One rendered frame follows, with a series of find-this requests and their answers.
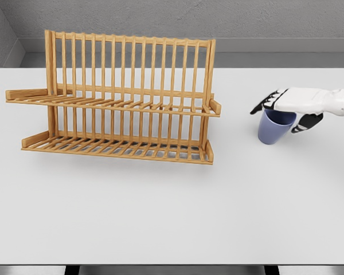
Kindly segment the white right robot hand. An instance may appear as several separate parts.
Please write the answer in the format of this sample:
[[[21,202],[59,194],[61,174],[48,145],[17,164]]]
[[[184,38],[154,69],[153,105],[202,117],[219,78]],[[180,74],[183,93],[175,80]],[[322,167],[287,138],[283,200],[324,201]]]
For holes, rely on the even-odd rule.
[[[328,90],[319,88],[278,89],[259,102],[250,114],[253,115],[264,109],[302,113],[302,118],[291,132],[306,131],[323,119],[325,98],[329,93]]]

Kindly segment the blue plastic cup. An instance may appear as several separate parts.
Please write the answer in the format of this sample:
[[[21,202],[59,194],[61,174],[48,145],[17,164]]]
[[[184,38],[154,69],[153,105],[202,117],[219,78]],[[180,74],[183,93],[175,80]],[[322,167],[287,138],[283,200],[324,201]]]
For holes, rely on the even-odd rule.
[[[258,138],[264,144],[274,144],[291,128],[296,113],[265,109],[259,124]]]

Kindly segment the wooden two-tier dish rack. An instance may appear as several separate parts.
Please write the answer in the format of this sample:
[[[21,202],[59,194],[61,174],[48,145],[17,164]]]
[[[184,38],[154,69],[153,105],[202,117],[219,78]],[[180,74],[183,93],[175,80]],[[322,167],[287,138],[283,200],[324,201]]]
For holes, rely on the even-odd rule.
[[[9,103],[48,109],[48,129],[22,149],[212,164],[215,48],[215,40],[46,30],[46,87],[6,91]]]

